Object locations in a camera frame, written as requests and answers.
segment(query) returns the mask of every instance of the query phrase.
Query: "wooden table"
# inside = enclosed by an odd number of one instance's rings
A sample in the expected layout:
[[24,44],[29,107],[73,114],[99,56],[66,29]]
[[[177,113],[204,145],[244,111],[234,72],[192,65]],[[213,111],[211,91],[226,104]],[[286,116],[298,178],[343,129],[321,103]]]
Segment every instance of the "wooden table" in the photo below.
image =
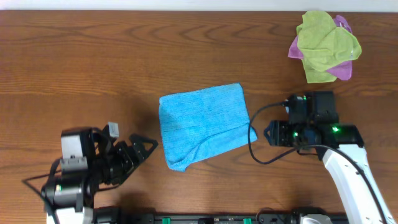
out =
[[[170,170],[161,144],[159,97],[240,82],[249,114],[293,93],[334,90],[342,122],[366,143],[373,175],[398,216],[398,15],[342,13],[363,53],[347,82],[307,84],[287,58],[301,12],[0,12],[0,223],[45,223],[43,203],[21,179],[49,171],[61,130],[119,123],[160,146],[95,207],[167,213],[256,213],[318,206],[343,212],[322,162],[292,154],[256,164],[248,147]],[[286,119],[280,109],[254,126]],[[285,149],[254,143],[261,159]],[[44,180],[35,181],[41,188]]]

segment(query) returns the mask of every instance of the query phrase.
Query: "blue cloth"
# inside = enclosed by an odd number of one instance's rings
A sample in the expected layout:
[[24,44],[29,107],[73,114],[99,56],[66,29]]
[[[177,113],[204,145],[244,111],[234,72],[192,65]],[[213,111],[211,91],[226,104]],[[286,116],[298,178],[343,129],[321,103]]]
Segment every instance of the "blue cloth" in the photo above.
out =
[[[160,98],[167,165],[185,171],[198,162],[248,143],[249,115],[238,83]],[[257,140],[251,130],[251,141]]]

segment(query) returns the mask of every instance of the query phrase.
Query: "folded blue cloth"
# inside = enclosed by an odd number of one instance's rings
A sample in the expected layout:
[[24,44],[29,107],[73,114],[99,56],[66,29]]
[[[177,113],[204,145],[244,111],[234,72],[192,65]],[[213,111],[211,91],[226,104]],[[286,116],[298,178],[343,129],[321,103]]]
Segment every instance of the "folded blue cloth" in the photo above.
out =
[[[160,129],[170,169],[198,162],[248,143],[249,115],[238,83],[160,98]],[[251,130],[251,141],[257,140]]]

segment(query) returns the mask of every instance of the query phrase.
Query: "brown tabletop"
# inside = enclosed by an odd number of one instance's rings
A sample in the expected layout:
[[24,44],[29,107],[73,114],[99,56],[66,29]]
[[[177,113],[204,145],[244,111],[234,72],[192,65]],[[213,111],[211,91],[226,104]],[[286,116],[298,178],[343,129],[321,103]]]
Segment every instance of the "brown tabletop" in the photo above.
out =
[[[293,93],[334,90],[340,120],[359,128],[373,176],[398,216],[398,14],[341,13],[363,53],[349,81],[307,84],[287,58],[301,12],[0,12],[0,223],[45,223],[43,203],[21,179],[49,171],[61,130],[119,123],[120,139],[144,134],[160,146],[95,207],[167,213],[256,213],[299,206],[343,212],[323,163],[291,154],[268,166],[248,147],[192,164],[165,162],[159,97],[240,83],[249,114]],[[262,133],[282,108],[262,113]],[[284,148],[263,136],[261,159]],[[44,180],[33,182],[41,188]]]

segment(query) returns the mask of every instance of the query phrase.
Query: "cloth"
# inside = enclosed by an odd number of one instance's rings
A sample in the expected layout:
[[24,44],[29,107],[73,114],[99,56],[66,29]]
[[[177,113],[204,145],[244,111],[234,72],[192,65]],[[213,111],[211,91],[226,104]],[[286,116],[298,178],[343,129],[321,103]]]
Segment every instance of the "cloth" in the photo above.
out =
[[[348,32],[353,33],[351,27],[349,26],[347,20],[343,16],[337,15],[333,21],[335,22],[335,25],[338,27],[344,27]],[[300,49],[297,47],[297,41],[298,37],[296,37],[293,40],[292,45],[289,48],[289,54],[288,57],[290,58],[298,58],[298,59],[303,59],[304,55],[301,53]],[[310,67],[304,68],[305,73],[309,72],[317,72],[314,69],[311,69]],[[315,75],[318,75],[317,80],[321,82],[333,82],[336,80],[335,77],[339,78],[340,80],[349,80],[352,76],[353,72],[353,61],[349,60],[346,62],[343,62],[333,68],[330,68],[326,70],[326,72],[318,72],[318,74],[310,74],[309,77],[314,77]]]
[[351,32],[342,16],[333,20],[326,12],[306,12],[288,56],[302,59],[309,83],[332,82],[336,77],[347,80],[352,72],[349,61],[357,59],[362,52]]
[[[163,96],[159,118],[172,170],[185,171],[191,163],[248,143],[249,115],[238,83]],[[257,140],[253,129],[250,138]]]

